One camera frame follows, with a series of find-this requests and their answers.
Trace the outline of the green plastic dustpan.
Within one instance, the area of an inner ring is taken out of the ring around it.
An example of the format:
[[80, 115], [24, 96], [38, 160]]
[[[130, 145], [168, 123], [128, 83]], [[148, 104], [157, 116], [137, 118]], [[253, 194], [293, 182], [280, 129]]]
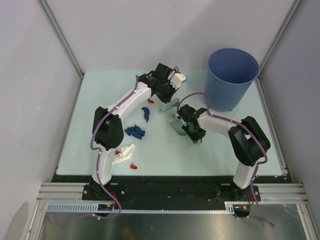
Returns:
[[[192, 138], [188, 135], [188, 133], [182, 128], [184, 126], [183, 121], [180, 119], [179, 121], [172, 121], [169, 116], [168, 123], [170, 124], [171, 128], [180, 136], [188, 136], [189, 139]], [[201, 144], [203, 142], [202, 139], [192, 140], [194, 144]]]

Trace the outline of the small green hand brush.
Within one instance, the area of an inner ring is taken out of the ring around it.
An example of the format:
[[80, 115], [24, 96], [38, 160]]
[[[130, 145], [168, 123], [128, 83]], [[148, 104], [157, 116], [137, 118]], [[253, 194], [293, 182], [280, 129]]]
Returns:
[[169, 103], [166, 103], [164, 106], [162, 106], [159, 111], [161, 113], [164, 113], [171, 108], [177, 107], [179, 103], [180, 103], [180, 99], [178, 97], [175, 97]]

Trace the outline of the small dark blue paper scrap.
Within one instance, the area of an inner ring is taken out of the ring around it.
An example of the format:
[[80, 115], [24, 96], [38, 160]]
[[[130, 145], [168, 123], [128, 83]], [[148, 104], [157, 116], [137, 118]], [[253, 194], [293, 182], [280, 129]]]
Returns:
[[145, 119], [146, 122], [149, 121], [150, 119], [150, 110], [148, 107], [142, 107], [141, 110], [143, 111], [143, 118]]

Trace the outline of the large dark blue paper scrap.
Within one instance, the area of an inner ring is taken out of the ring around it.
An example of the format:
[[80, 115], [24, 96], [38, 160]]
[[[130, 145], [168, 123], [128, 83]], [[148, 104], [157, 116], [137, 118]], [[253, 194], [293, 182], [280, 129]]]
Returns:
[[142, 140], [142, 138], [145, 136], [146, 131], [141, 129], [139, 126], [137, 126], [136, 124], [134, 124], [133, 126], [129, 126], [127, 127], [124, 132], [128, 135], [128, 136], [132, 136], [136, 139]]

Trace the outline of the blue plastic waste bin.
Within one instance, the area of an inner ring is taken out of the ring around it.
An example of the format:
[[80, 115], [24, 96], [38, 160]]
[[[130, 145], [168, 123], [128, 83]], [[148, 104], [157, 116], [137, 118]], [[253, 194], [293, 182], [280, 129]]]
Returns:
[[207, 61], [204, 93], [209, 105], [219, 112], [232, 111], [260, 73], [260, 65], [248, 52], [222, 48]]

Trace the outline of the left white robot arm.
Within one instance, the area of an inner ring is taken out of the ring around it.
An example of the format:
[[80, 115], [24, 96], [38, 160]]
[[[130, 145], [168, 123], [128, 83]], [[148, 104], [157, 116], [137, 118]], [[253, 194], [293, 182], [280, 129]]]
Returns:
[[123, 121], [142, 102], [157, 96], [167, 104], [172, 100], [186, 76], [178, 67], [170, 68], [159, 63], [155, 70], [135, 77], [135, 84], [130, 91], [107, 108], [98, 107], [94, 113], [90, 148], [98, 151], [93, 180], [97, 183], [93, 194], [100, 200], [110, 196], [111, 188], [107, 183], [112, 178], [112, 151], [124, 139]]

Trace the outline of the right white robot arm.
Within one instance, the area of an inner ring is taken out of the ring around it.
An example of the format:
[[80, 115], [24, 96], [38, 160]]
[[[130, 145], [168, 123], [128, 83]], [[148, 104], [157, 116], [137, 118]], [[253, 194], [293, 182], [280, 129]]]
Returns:
[[238, 121], [219, 116], [204, 107], [196, 110], [188, 104], [179, 107], [175, 116], [182, 121], [181, 129], [193, 143], [201, 142], [208, 131], [228, 137], [238, 160], [230, 188], [231, 196], [242, 201], [249, 194], [258, 166], [268, 161], [271, 143], [257, 121], [247, 116]]

